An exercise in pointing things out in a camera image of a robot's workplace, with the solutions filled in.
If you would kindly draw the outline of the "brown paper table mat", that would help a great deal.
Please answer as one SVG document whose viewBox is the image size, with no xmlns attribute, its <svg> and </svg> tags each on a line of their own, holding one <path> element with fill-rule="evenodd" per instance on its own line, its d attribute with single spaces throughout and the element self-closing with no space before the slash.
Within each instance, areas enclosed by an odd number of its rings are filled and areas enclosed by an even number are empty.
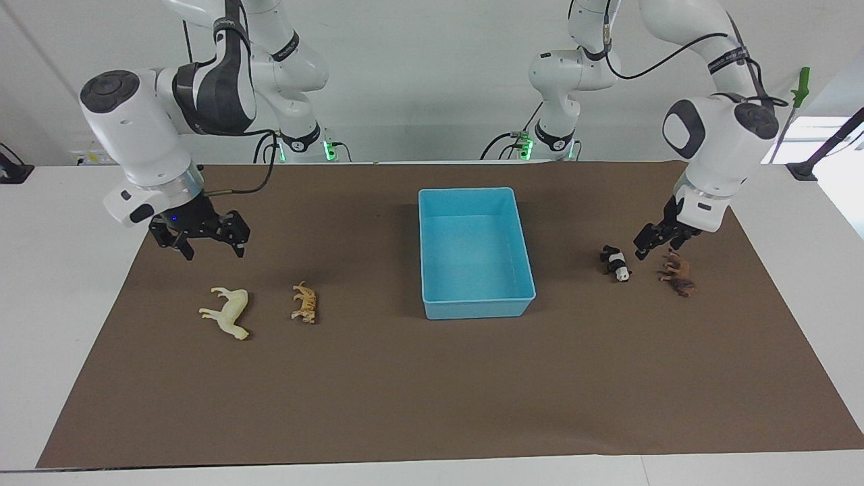
<svg viewBox="0 0 864 486">
<path fill-rule="evenodd" d="M 279 165 L 218 198 L 251 228 L 185 261 L 146 237 L 39 467 L 113 468 L 864 449 L 728 213 L 689 241 L 697 292 L 658 282 L 657 219 L 680 162 Z M 537 296 L 519 318 L 429 320 L 419 190 L 515 191 Z M 624 253 L 627 282 L 604 274 Z M 293 286 L 316 323 L 290 319 Z M 240 341 L 199 308 L 245 289 Z"/>
</svg>

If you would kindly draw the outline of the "black clamp stand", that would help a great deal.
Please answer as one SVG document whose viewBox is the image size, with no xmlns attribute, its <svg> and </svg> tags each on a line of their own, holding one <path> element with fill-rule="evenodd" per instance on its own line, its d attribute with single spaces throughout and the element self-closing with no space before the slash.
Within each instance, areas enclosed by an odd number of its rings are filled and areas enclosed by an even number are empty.
<svg viewBox="0 0 864 486">
<path fill-rule="evenodd" d="M 851 147 L 853 144 L 858 142 L 862 136 L 864 136 L 864 105 L 857 111 L 855 111 L 852 116 L 846 120 L 842 126 L 828 138 L 805 162 L 798 163 L 788 163 L 786 164 L 786 169 L 789 171 L 790 175 L 793 176 L 797 181 L 803 182 L 817 182 L 818 177 L 814 174 L 815 166 L 821 160 L 830 155 L 834 154 L 834 152 L 840 152 L 845 150 L 846 148 Z M 851 141 L 840 150 L 836 150 L 836 147 L 843 141 L 845 141 L 848 136 L 850 136 L 855 130 L 861 129 L 858 134 L 851 139 Z"/>
</svg>

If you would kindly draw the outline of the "orange striped tiger toy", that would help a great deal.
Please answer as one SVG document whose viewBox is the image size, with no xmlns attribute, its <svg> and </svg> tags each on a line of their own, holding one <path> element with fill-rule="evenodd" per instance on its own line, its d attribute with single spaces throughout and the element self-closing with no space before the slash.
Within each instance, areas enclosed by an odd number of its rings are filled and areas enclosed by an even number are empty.
<svg viewBox="0 0 864 486">
<path fill-rule="evenodd" d="M 306 286 L 306 281 L 300 281 L 299 284 L 296 284 L 296 286 L 293 286 L 292 288 L 296 292 L 296 295 L 293 296 L 293 300 L 300 301 L 300 308 L 291 313 L 290 319 L 300 318 L 303 323 L 315 324 L 317 293 L 315 290 Z"/>
</svg>

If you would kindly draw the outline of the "brown lion toy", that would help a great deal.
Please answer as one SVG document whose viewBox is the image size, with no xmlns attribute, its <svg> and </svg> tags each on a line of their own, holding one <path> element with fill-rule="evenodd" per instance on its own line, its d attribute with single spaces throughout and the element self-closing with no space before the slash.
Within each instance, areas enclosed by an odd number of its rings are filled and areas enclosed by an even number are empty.
<svg viewBox="0 0 864 486">
<path fill-rule="evenodd" d="M 691 265 L 681 253 L 669 249 L 661 269 L 657 272 L 658 280 L 667 283 L 673 291 L 682 298 L 691 298 L 695 294 L 695 283 L 691 277 Z"/>
</svg>

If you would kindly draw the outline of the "black desk mount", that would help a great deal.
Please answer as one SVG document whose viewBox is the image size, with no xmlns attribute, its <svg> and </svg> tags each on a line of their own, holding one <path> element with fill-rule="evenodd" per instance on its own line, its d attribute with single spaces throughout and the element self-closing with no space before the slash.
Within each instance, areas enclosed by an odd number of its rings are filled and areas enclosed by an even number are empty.
<svg viewBox="0 0 864 486">
<path fill-rule="evenodd" d="M 25 163 L 8 145 L 0 142 L 0 185 L 23 184 L 35 166 Z"/>
</svg>

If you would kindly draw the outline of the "cream horse toy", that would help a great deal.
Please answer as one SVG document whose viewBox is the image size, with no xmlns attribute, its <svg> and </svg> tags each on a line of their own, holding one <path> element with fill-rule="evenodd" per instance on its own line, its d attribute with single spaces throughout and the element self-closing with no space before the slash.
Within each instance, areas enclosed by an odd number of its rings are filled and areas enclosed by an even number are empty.
<svg viewBox="0 0 864 486">
<path fill-rule="evenodd" d="M 239 326 L 236 322 L 249 302 L 249 294 L 245 289 L 229 290 L 224 287 L 213 287 L 210 292 L 225 298 L 221 310 L 212 308 L 199 308 L 198 314 L 202 318 L 214 320 L 219 329 L 233 338 L 244 341 L 249 338 L 249 331 Z"/>
</svg>

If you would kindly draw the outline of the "green handled tool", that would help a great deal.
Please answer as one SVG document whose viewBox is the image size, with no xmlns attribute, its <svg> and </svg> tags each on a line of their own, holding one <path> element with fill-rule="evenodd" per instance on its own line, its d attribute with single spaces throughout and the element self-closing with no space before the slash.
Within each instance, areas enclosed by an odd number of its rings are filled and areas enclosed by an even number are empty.
<svg viewBox="0 0 864 486">
<path fill-rule="evenodd" d="M 811 90 L 809 90 L 810 76 L 811 68 L 808 67 L 808 65 L 802 67 L 799 76 L 797 77 L 797 87 L 790 90 L 793 95 L 790 113 L 786 119 L 786 123 L 784 123 L 783 128 L 780 130 L 780 135 L 778 135 L 777 141 L 775 142 L 774 151 L 772 151 L 771 157 L 769 157 L 769 164 L 774 164 L 776 157 L 778 156 L 778 151 L 780 151 L 780 147 L 783 144 L 784 139 L 786 139 L 786 135 L 791 127 L 791 123 L 796 117 L 797 111 L 802 107 L 803 102 L 805 102 L 805 99 L 807 99 L 811 92 Z"/>
</svg>

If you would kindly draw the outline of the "light blue plastic storage box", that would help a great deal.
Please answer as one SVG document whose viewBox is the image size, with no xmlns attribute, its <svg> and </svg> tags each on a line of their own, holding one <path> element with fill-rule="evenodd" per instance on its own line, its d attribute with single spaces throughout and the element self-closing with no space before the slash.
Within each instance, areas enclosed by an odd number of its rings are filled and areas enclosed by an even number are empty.
<svg viewBox="0 0 864 486">
<path fill-rule="evenodd" d="M 512 188 L 423 188 L 418 226 L 426 318 L 520 317 L 535 300 Z"/>
</svg>

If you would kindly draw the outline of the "black and white panda toy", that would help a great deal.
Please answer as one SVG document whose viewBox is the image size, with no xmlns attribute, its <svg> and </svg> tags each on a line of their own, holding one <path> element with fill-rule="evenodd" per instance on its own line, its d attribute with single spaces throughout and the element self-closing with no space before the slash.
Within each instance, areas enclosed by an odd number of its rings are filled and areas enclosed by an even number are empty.
<svg viewBox="0 0 864 486">
<path fill-rule="evenodd" d="M 632 271 L 624 259 L 624 253 L 615 246 L 605 245 L 599 255 L 604 265 L 604 274 L 613 275 L 618 282 L 627 282 L 632 276 Z"/>
</svg>

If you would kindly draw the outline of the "white wall socket box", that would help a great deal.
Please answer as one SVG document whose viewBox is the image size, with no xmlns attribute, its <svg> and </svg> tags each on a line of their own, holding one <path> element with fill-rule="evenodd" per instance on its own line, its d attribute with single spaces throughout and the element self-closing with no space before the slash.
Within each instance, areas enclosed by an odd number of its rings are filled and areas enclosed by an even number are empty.
<svg viewBox="0 0 864 486">
<path fill-rule="evenodd" d="M 79 142 L 69 150 L 76 165 L 111 165 L 114 159 L 99 142 L 94 140 Z"/>
</svg>

